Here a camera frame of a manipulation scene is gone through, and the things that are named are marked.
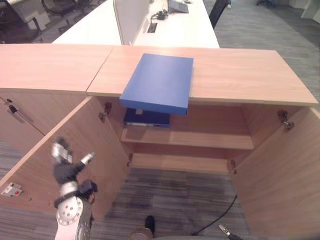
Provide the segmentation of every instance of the cabinet top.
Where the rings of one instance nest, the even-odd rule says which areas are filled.
[[[318,103],[276,51],[255,49],[4,44],[0,89],[119,97],[143,53],[194,58],[190,101]]]
[[[85,92],[113,46],[0,45],[0,89]]]
[[[276,51],[256,49],[115,46],[88,94],[120,96],[143,53],[194,58],[190,101],[318,103]]]

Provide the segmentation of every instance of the cabinet door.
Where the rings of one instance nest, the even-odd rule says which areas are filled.
[[[103,111],[95,97],[87,97],[72,110],[0,180],[0,192],[11,182],[21,185],[23,190],[23,195],[17,197],[0,195],[0,205],[56,212],[53,202],[60,194],[53,177],[51,147],[57,137],[63,137],[73,150],[74,162],[96,152],[96,158],[78,175],[78,181],[90,179],[97,184],[92,211],[97,219],[102,219],[129,171],[129,158],[110,121],[106,117],[102,123],[98,117]]]
[[[320,236],[320,115],[303,107],[290,122],[293,129],[275,131],[231,176],[259,237]]]
[[[2,99],[12,101],[23,115],[40,132],[46,135],[85,98],[84,93],[52,93],[27,91],[2,91]]]
[[[17,113],[13,115],[8,110],[8,106],[0,99],[0,141],[11,145],[24,155],[44,135]]]

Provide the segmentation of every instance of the black shoe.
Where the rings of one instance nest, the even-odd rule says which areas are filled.
[[[152,235],[155,236],[156,221],[153,216],[148,216],[145,219],[144,227],[150,229],[152,232]]]

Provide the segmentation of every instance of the blue binder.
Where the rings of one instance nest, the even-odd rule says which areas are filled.
[[[124,107],[187,114],[193,58],[143,54],[120,101]]]
[[[128,108],[123,121],[125,125],[169,128],[170,114]]]

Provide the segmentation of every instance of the desk partition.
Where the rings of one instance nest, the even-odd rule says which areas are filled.
[[[149,12],[150,0],[113,0],[122,45],[132,45]]]

